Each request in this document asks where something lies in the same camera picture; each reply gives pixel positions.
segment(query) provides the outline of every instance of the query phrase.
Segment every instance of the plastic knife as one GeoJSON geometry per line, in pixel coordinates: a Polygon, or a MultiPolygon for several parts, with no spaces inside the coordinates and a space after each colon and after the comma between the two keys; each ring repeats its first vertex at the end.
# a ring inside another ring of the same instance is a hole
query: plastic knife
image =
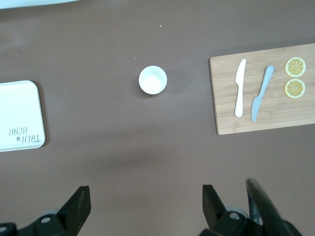
{"type": "Polygon", "coordinates": [[[264,93],[265,93],[266,88],[268,86],[268,83],[269,83],[269,81],[271,79],[271,76],[274,73],[274,69],[275,68],[274,68],[273,65],[269,65],[269,66],[266,67],[259,95],[256,98],[254,98],[254,101],[252,102],[252,121],[256,121],[256,119],[257,119],[257,114],[258,114],[258,111],[259,111],[261,100],[262,100],[262,98],[264,96],[264,93]]]}
{"type": "Polygon", "coordinates": [[[0,0],[0,9],[24,7],[24,6],[40,6],[65,3],[78,0],[0,0]]]}
{"type": "Polygon", "coordinates": [[[235,116],[241,117],[243,115],[243,85],[244,85],[244,73],[245,73],[246,59],[241,60],[236,72],[235,82],[238,85],[235,116]]]}

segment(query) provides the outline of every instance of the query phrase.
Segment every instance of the brown surface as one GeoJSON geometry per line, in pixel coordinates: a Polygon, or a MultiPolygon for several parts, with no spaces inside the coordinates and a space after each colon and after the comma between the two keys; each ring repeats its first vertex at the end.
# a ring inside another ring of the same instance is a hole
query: brown surface
{"type": "Polygon", "coordinates": [[[0,82],[39,86],[47,142],[0,153],[0,222],[25,226],[89,185],[81,236],[197,236],[202,184],[247,209],[255,177],[314,235],[315,126],[219,136],[209,58],[314,43],[314,0],[84,0],[0,12],[0,82]],[[165,90],[138,76],[158,65],[165,90]]]}
{"type": "Polygon", "coordinates": [[[218,134],[314,124],[314,54],[315,44],[307,44],[211,58],[211,82],[218,134]],[[307,68],[299,77],[305,83],[307,92],[298,99],[291,99],[284,92],[285,84],[292,79],[285,71],[285,64],[292,57],[303,58],[307,68]],[[244,112],[238,118],[234,115],[238,89],[235,76],[242,59],[247,60],[244,112]],[[259,94],[268,65],[273,65],[275,70],[260,104],[257,120],[252,122],[252,101],[259,94]]]}

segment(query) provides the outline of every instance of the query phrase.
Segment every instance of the small white cup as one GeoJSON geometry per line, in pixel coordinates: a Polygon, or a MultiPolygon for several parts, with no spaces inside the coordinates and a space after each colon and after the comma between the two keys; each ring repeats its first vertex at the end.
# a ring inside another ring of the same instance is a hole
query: small white cup
{"type": "Polygon", "coordinates": [[[167,84],[167,76],[163,69],[151,65],[144,68],[139,76],[141,89],[148,94],[158,94],[162,92],[167,84]]]}

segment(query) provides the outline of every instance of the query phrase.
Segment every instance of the wooden cutting board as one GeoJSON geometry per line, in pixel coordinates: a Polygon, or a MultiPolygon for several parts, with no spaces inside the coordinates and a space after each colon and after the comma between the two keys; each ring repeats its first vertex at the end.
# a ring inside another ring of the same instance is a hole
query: wooden cutting board
{"type": "Polygon", "coordinates": [[[210,58],[211,81],[218,134],[231,134],[315,123],[315,43],[239,53],[210,58]],[[301,57],[306,70],[299,77],[306,86],[300,98],[289,98],[284,86],[292,79],[285,64],[292,57],[301,57]],[[246,59],[244,76],[244,112],[234,115],[238,86],[235,76],[242,59],[246,59]],[[275,67],[260,104],[256,122],[252,121],[253,99],[259,94],[268,65],[275,67]]]}

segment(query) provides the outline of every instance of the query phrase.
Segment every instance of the lemon slice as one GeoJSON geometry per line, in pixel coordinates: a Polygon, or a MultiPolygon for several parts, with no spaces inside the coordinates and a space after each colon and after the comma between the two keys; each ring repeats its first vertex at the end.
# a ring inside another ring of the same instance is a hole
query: lemon slice
{"type": "Polygon", "coordinates": [[[305,84],[302,80],[292,79],[286,83],[284,91],[290,98],[299,98],[305,92],[305,84]]]}
{"type": "Polygon", "coordinates": [[[287,61],[285,65],[286,73],[293,77],[297,78],[303,75],[306,69],[305,61],[302,58],[294,57],[287,61]]]}

